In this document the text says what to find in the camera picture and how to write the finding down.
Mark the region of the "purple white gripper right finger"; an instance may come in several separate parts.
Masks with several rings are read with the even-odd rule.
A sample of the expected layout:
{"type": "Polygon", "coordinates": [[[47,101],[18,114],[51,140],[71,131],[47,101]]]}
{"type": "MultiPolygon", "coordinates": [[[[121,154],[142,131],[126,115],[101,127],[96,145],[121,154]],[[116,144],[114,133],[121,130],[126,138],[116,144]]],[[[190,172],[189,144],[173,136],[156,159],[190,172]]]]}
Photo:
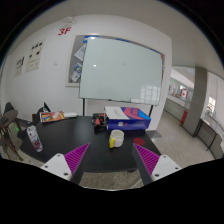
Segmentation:
{"type": "Polygon", "coordinates": [[[133,157],[143,182],[154,182],[181,170],[168,155],[157,155],[138,144],[133,144],[133,157]]]}

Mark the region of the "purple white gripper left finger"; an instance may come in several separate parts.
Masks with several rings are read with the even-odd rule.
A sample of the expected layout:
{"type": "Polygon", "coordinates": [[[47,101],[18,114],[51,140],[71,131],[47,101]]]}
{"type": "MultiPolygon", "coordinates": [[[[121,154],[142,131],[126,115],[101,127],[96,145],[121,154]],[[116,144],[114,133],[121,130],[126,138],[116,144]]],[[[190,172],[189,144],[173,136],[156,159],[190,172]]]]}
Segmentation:
{"type": "Polygon", "coordinates": [[[41,168],[51,174],[70,181],[79,168],[89,146],[89,143],[84,144],[65,155],[57,153],[42,165],[41,168]]]}

